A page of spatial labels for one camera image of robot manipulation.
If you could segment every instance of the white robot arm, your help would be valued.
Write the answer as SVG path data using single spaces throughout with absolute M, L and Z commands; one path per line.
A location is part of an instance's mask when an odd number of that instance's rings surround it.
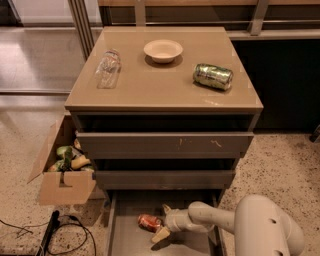
M 218 226 L 234 235 L 236 256 L 298 256 L 304 249 L 299 225 L 270 199 L 244 197 L 235 212 L 193 202 L 188 209 L 164 205 L 165 227 L 155 234 L 158 242 L 170 232 L 209 232 Z

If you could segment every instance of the green can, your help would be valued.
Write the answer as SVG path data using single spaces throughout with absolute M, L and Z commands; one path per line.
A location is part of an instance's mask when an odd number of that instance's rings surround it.
M 194 81 L 224 91 L 231 87 L 232 77 L 232 70 L 204 63 L 197 64 L 193 72 Z

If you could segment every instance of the open cardboard box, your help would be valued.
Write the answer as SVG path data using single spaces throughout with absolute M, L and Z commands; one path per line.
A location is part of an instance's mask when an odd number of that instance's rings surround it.
M 57 148 L 73 144 L 75 130 L 72 118 L 67 113 L 51 126 L 49 135 L 34 162 L 28 183 L 43 173 L 40 205 L 84 204 L 88 199 L 103 197 L 102 191 L 97 191 L 96 181 L 92 178 L 93 172 L 65 172 L 64 175 L 61 172 L 46 172 L 58 160 Z

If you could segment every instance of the terrazzo floor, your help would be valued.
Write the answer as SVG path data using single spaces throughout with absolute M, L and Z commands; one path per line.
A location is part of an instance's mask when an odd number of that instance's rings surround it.
M 48 57 L 50 49 L 61 62 Z M 9 66 L 0 64 L 1 89 L 51 89 L 57 81 L 60 88 L 71 89 L 84 63 L 73 30 L 0 28 L 0 52 L 7 63 L 11 61 Z M 73 61 L 68 57 L 70 52 Z M 29 71 L 20 77 L 19 68 Z M 104 199 L 89 200 L 84 205 L 39 206 L 42 176 L 27 184 L 50 125 L 64 113 L 65 100 L 65 96 L 0 96 L 0 220 L 26 226 L 46 223 L 55 210 L 60 215 L 75 215 L 92 232 L 97 255 L 103 255 L 108 229 Z M 290 214 L 305 234 L 302 255 L 320 255 L 320 143 L 311 143 L 309 134 L 256 134 L 220 208 L 234 211 L 248 194 L 265 195 Z M 0 223 L 0 253 L 34 255 L 45 228 L 29 228 L 32 234 L 17 237 L 19 229 Z M 84 233 L 77 227 L 67 228 L 56 234 L 51 249 L 71 250 L 83 238 Z M 234 255 L 233 236 L 223 232 L 223 238 L 227 255 Z M 84 247 L 66 255 L 94 255 L 93 251 L 93 242 L 88 238 Z

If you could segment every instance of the white bowl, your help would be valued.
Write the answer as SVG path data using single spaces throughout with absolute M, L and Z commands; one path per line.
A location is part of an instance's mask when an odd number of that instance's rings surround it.
M 183 51 L 182 46 L 171 40 L 155 40 L 145 45 L 144 52 L 157 63 L 170 63 Z

